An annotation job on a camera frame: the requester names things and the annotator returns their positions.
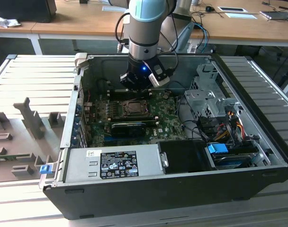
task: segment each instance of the green circuit board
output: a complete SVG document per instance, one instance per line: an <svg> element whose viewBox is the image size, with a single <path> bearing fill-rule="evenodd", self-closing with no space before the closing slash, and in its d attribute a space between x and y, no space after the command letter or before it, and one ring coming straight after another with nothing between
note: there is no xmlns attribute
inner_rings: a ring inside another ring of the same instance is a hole
<svg viewBox="0 0 288 227"><path fill-rule="evenodd" d="M117 114L122 114L123 101L114 101L117 107ZM163 140L184 140L186 134L181 128L181 122L176 112L175 97L169 92L155 92L150 99L142 100L147 104L147 112L153 116L158 116L158 125L146 127L145 136L139 138L121 138L111 137L111 125L116 122L109 121L109 115L106 112L108 101L106 96L99 96L93 100L94 118L90 122L91 147L110 147L110 146L129 146L141 144L155 144Z"/></svg>

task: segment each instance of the floor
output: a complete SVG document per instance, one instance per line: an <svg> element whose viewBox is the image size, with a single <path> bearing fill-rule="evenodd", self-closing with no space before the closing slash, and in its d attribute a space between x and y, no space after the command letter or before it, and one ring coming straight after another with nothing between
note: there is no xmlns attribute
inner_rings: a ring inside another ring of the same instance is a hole
<svg viewBox="0 0 288 227"><path fill-rule="evenodd" d="M79 52L87 52L92 54L98 53L116 53L117 42L116 41L77 41ZM74 55L77 52L73 50L71 40L53 40L44 39L40 40L40 45L43 54L60 54L60 55ZM216 53L220 55L233 56L235 54L237 46L235 45L208 45L206 52L214 49ZM244 46L241 54L250 55L256 51L255 47ZM277 53L281 52L282 56L277 58ZM13 39L13 38L0 38L0 65L8 54L35 54L32 44L28 39ZM275 48L275 47L262 47L258 56L253 59L255 62L271 77L275 75L278 67L288 56L288 48ZM288 59L281 69L277 72L274 81L278 83L281 76L288 70Z"/></svg>

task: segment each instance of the motherboard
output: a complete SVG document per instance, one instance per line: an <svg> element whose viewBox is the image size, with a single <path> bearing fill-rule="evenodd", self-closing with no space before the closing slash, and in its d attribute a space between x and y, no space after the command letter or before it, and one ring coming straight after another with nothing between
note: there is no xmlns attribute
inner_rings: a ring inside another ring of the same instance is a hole
<svg viewBox="0 0 288 227"><path fill-rule="evenodd" d="M149 91L143 96L111 93L94 96L87 110L89 147L155 144L185 140L176 115L176 97L170 91Z"/></svg>

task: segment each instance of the white paper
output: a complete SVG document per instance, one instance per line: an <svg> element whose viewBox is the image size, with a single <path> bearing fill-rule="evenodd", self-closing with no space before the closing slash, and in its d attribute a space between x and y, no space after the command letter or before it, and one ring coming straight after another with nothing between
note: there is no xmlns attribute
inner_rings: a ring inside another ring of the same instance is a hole
<svg viewBox="0 0 288 227"><path fill-rule="evenodd" d="M254 15L243 13L225 13L229 18L257 19Z"/></svg>
<svg viewBox="0 0 288 227"><path fill-rule="evenodd" d="M4 19L0 17L0 27L8 28L8 27L14 27L21 25L17 20L15 19Z"/></svg>
<svg viewBox="0 0 288 227"><path fill-rule="evenodd" d="M125 8L117 6L103 6L102 11L125 12Z"/></svg>

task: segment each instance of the black plastic cover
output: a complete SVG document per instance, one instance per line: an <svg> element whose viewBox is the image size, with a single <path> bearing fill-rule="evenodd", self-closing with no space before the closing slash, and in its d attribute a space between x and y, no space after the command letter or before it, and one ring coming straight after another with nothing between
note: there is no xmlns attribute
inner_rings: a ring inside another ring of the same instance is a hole
<svg viewBox="0 0 288 227"><path fill-rule="evenodd" d="M174 140L158 143L159 151L166 153L169 167L166 174L193 173L212 170L202 140Z"/></svg>

